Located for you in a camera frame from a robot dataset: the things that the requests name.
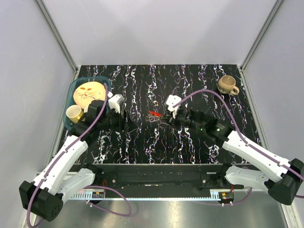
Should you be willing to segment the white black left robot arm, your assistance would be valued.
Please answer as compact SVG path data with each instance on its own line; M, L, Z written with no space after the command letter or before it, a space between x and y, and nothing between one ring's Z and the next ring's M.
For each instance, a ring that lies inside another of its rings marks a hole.
M80 190L92 189L91 196L83 197L91 206L103 199L106 190L122 196L115 187L107 184L103 170L90 163L84 164L67 180L64 177L78 157L88 149L100 129L125 132L136 129L128 112L121 108L123 102L124 97L120 94L105 100L93 100L49 165L32 182L21 183L19 193L30 228L31 214L53 221L63 205Z

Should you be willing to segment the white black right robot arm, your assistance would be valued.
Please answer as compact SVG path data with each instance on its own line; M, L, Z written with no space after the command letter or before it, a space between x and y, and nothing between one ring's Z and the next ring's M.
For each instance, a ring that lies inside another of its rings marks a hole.
M299 159L288 160L254 143L234 127L204 111L187 110L168 105L165 121L173 127L187 127L211 139L218 147L232 152L256 167L256 170L226 165L218 174L220 188L243 185L267 192L284 205L291 205L304 177L304 163Z

